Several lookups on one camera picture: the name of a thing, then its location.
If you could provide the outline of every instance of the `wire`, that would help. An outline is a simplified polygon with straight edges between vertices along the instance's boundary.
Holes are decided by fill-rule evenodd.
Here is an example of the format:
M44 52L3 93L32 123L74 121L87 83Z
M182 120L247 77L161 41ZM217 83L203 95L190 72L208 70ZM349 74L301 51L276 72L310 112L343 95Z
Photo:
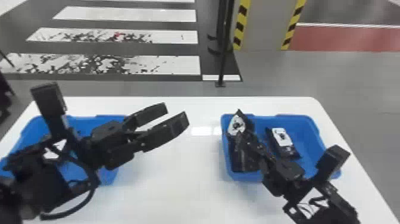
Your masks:
M310 216L313 216L313 214L312 214L308 209L306 209L305 207L300 206L300 205L297 205L297 208L299 208L299 209L301 209L301 210L307 212L308 214L310 214Z
M81 203L79 203L77 206L73 207L72 209L69 209L67 211L60 212L60 213L55 213L55 214L41 214L40 215L41 220L61 219L63 217L67 217L67 216L77 212L78 210L80 210L81 208L83 208L85 205L87 205L89 203L89 201L92 199L93 195L95 194L96 187L98 186L98 183L97 183L98 179L97 179L96 174L86 164L82 163L81 161L78 161L76 158L74 158L68 154L61 152L60 150L57 149L57 147L55 147L51 144L48 145L48 148L50 149L50 151L52 151L53 153L56 153L61 158L78 165L86 172L87 177L88 177L87 186L89 187L89 194L86 196L86 198Z
M313 214L315 213L314 208L313 208L310 204L308 204L308 203L299 203L299 204L303 204L303 205L308 206L308 207L311 209L312 213L313 213Z

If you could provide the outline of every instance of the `pedestrian crosswalk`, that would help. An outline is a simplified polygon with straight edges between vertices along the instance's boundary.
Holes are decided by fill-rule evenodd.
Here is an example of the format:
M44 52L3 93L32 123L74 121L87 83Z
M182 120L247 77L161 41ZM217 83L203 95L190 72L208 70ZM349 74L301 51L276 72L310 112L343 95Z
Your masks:
M195 0L53 1L62 3L9 51L15 67L0 61L3 73L24 79L218 79L218 58L200 48L203 23ZM231 64L234 72L225 80L240 81L234 58Z
M196 22L195 10L163 8L65 7L55 20Z
M123 30L41 27L27 41L198 44L196 30Z
M195 3L195 0L84 0L84 1Z
M115 55L82 54L8 54L21 74L175 74L200 75L198 56L152 56L140 55L122 57ZM6 61L0 62L4 73L15 72L7 67Z

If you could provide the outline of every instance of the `gray floor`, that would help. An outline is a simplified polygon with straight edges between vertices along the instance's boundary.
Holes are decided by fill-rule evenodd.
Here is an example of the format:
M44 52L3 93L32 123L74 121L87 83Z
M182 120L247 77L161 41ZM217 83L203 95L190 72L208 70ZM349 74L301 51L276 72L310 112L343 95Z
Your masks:
M400 217L400 53L240 52L243 83L60 81L66 96L311 96L330 114L390 207ZM44 81L12 80L17 93L2 136Z

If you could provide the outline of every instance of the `hazard stripe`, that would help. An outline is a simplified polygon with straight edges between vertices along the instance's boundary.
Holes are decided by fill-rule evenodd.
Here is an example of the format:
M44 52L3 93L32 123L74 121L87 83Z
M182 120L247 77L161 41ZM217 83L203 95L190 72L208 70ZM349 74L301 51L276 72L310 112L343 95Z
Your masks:
M233 49L235 50L240 50L243 46L250 5L251 0L240 0L239 13L237 14L237 22L235 28L235 36L233 37Z
M301 12L304 9L304 5L307 0L298 0L295 6L295 9L292 14L292 18L289 22L289 27L287 28L287 32L285 38L282 42L281 50L289 49L290 42L292 41L293 35L295 34L295 29L297 22L300 20Z

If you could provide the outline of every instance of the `blue tray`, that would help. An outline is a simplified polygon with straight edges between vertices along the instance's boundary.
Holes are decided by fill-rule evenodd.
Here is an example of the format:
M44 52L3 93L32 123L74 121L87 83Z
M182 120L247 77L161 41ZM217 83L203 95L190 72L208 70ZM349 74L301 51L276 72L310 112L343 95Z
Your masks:
M303 115L277 115L277 116L255 116L247 114L248 118L255 124L257 137L269 145L266 128L283 127L292 138L293 144L301 155L295 160L305 170L305 177L311 178L317 173L315 165L324 154L326 147L320 138L320 132L312 118ZM223 150L228 174L235 181L261 182L263 177L260 171L239 173L233 172L230 165L227 128L233 114L224 114L221 117ZM332 175L333 179L340 176L340 171Z
M81 137L89 136L92 129L103 125L112 120L122 122L124 116L96 116L96 117L72 117L67 116L67 120L71 127L74 127L75 130L78 131ZM14 153L16 151L22 150L23 148L36 144L42 139L43 136L49 133L48 127L45 123L43 117L35 117L28 122L26 127L21 132L21 137L12 148L10 153ZM3 171L3 167L7 163L7 158L2 158L0 160L0 176L8 176L12 177L13 174L11 172ZM66 181L70 180L84 180L87 178L85 171L81 169L79 166L76 166L73 163L65 163L61 167L59 167L64 179ZM98 170L97 175L100 178L102 185L111 185L114 182L115 177L117 176L118 169L114 169L112 171L106 170L105 168L101 168Z

